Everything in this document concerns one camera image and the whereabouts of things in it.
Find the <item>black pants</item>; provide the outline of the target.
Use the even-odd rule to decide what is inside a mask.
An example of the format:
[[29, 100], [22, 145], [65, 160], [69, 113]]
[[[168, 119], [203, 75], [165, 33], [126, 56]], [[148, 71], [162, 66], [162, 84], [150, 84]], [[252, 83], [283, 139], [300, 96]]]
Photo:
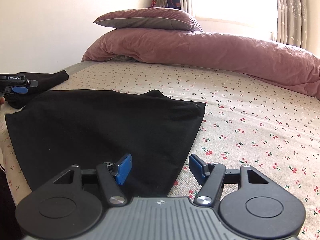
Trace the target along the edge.
[[205, 103], [158, 90], [50, 90], [6, 114], [1, 150], [32, 190], [73, 164], [84, 169], [132, 155], [127, 196], [165, 197], [193, 146]]

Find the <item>folded black garment stack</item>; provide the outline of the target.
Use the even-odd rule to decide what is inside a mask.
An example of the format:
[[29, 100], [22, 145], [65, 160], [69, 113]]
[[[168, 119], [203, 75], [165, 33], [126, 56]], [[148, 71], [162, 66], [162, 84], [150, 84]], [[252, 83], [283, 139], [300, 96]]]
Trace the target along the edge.
[[1, 87], [1, 101], [4, 100], [8, 102], [8, 104], [15, 109], [21, 109], [39, 94], [65, 82], [69, 78], [69, 75], [64, 70], [54, 74], [24, 72], [17, 74], [24, 74], [29, 80], [37, 80], [39, 85], [37, 87], [27, 87], [28, 92], [26, 94], [7, 94], [5, 92], [6, 87]]

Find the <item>grey mattress edge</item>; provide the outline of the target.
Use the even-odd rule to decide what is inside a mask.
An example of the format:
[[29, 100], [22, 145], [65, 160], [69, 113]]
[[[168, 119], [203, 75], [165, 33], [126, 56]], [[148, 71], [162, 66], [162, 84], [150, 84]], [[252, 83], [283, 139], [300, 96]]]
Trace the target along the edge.
[[73, 75], [87, 67], [90, 67], [92, 65], [95, 65], [96, 62], [95, 61], [83, 61], [83, 62], [79, 62], [77, 64], [71, 65], [69, 67], [64, 68], [63, 70], [69, 75]]

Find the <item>cherry print bed sheet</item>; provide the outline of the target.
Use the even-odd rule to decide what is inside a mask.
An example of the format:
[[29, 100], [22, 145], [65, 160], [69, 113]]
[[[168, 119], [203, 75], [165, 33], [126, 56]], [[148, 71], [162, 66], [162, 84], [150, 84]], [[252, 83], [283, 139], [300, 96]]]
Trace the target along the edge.
[[130, 94], [159, 90], [172, 99], [206, 103], [191, 149], [230, 168], [249, 164], [300, 199], [301, 239], [319, 239], [319, 101], [243, 74], [138, 62], [96, 62], [59, 90]]

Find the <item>pink duvet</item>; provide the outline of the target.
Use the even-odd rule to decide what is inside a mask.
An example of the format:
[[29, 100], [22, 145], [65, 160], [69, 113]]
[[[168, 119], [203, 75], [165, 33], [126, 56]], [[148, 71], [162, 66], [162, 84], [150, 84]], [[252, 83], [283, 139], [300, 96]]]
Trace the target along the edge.
[[247, 74], [319, 98], [319, 58], [282, 43], [199, 31], [115, 29], [98, 38], [82, 60], [108, 61], [118, 56]]

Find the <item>pink grey pillow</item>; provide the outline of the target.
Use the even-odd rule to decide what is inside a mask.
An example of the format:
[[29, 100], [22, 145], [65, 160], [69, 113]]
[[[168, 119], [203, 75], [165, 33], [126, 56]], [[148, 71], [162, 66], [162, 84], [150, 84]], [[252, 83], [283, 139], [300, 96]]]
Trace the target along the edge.
[[189, 13], [171, 8], [142, 8], [108, 12], [99, 16], [94, 23], [115, 29], [149, 28], [202, 31], [200, 24]]

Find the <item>beige curtain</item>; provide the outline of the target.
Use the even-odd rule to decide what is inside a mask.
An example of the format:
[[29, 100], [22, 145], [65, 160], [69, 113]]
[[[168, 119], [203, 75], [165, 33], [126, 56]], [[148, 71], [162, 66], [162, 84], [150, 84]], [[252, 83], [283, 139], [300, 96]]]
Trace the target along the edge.
[[319, 0], [277, 0], [275, 41], [319, 55]]

